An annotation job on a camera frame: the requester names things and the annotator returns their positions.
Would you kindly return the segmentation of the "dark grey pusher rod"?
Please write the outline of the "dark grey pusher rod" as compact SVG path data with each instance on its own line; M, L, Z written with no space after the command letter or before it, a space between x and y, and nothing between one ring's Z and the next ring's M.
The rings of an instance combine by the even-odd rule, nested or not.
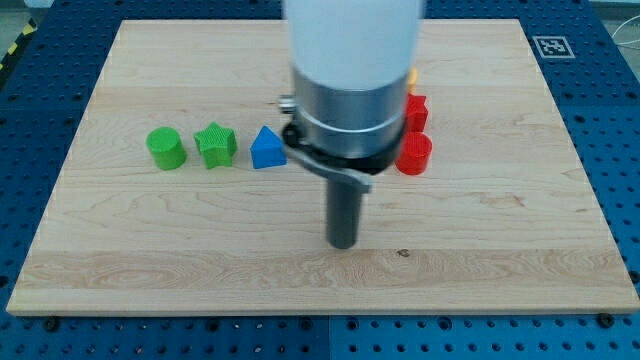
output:
M349 249L358 237L362 192L354 185L327 182L326 237L337 249Z

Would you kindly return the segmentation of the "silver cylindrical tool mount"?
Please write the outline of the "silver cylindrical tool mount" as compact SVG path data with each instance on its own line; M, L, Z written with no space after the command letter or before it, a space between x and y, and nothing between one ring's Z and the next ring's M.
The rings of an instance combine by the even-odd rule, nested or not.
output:
M368 193L391 165L405 132L407 75L369 89L344 89L292 70L294 93L279 99L291 116L282 129L285 154L315 175Z

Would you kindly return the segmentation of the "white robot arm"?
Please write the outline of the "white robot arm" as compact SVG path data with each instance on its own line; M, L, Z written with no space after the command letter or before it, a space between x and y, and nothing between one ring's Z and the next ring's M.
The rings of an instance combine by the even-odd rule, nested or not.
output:
M355 245L362 198L397 158L423 0L283 3L293 92L286 154L327 181L326 239Z

